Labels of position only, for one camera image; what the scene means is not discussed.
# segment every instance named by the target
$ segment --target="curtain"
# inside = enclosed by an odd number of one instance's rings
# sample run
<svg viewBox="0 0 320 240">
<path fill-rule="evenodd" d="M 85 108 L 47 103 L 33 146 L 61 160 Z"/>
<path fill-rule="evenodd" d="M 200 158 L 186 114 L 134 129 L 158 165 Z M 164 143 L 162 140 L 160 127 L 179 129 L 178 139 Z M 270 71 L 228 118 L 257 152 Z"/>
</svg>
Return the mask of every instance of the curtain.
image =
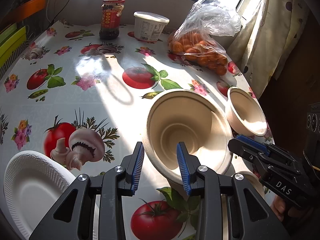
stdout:
<svg viewBox="0 0 320 240">
<path fill-rule="evenodd" d="M 301 36 L 308 12 L 303 0 L 261 0 L 227 49 L 257 98 L 273 74 L 279 77 Z"/>
</svg>

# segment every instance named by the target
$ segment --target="white plastic tub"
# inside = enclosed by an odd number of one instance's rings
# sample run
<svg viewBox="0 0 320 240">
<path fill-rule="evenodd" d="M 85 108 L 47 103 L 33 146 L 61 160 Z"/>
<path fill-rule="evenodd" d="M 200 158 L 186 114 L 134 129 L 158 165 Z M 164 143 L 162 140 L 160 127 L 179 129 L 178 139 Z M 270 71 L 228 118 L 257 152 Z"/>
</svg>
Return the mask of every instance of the white plastic tub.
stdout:
<svg viewBox="0 0 320 240">
<path fill-rule="evenodd" d="M 158 14 L 135 12 L 134 36 L 140 41 L 157 41 L 169 19 Z"/>
</svg>

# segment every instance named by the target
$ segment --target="glass jar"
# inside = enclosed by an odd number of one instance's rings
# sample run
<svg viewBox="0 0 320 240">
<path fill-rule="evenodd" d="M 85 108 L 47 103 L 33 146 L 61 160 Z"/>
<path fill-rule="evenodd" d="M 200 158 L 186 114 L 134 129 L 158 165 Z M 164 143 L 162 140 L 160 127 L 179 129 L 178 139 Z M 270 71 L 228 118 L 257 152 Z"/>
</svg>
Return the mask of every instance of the glass jar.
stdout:
<svg viewBox="0 0 320 240">
<path fill-rule="evenodd" d="M 118 37 L 124 2 L 125 0 L 103 0 L 100 39 L 113 40 Z"/>
</svg>

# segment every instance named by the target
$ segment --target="plastic bag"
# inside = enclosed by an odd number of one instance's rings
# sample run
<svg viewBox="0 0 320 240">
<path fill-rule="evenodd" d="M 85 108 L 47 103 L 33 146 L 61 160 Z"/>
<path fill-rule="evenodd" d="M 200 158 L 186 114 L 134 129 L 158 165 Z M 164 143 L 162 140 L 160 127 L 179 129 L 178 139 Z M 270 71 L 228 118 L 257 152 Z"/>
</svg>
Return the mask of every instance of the plastic bag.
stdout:
<svg viewBox="0 0 320 240">
<path fill-rule="evenodd" d="M 209 34 L 234 36 L 240 27 L 240 16 L 234 10 L 218 0 L 198 0 L 180 28 L 170 34 L 169 47 L 174 54 L 224 75 L 226 51 Z"/>
</svg>

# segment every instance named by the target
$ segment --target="jar lid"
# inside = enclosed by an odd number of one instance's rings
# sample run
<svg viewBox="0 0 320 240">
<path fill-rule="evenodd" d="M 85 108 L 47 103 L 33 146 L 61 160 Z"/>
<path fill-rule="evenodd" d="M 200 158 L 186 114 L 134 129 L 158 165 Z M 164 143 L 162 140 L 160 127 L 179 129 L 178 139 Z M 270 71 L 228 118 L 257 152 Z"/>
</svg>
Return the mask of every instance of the jar lid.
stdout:
<svg viewBox="0 0 320 240">
<path fill-rule="evenodd" d="M 135 12 L 133 15 L 138 18 L 161 22 L 161 23 L 168 23 L 170 21 L 168 18 L 161 16 L 161 15 L 158 15 L 158 14 L 155 14 L 155 13 Z"/>
<path fill-rule="evenodd" d="M 104 3 L 124 3 L 125 0 L 103 0 Z"/>
</svg>

